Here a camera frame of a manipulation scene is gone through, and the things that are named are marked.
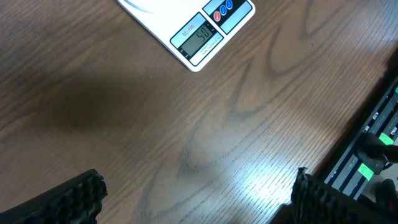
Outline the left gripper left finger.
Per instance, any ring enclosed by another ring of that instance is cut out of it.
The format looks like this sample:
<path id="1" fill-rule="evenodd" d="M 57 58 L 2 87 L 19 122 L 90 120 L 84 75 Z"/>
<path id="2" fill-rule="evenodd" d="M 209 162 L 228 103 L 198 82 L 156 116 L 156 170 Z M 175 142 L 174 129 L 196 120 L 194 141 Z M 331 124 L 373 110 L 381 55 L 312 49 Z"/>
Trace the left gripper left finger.
<path id="1" fill-rule="evenodd" d="M 90 169 L 14 208 L 1 212 L 1 223 L 96 224 L 108 195 L 104 178 Z"/>

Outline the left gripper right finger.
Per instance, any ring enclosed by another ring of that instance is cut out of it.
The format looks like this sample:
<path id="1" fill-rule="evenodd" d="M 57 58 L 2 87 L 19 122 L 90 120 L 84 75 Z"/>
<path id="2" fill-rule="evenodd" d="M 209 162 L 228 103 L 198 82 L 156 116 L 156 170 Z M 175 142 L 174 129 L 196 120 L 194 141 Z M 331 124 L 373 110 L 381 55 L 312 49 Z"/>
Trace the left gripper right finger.
<path id="1" fill-rule="evenodd" d="M 298 168 L 290 205 L 284 205 L 272 223 L 397 223 L 397 190 L 391 179 L 376 184 L 373 202 L 366 196 L 357 200 L 330 187 Z"/>

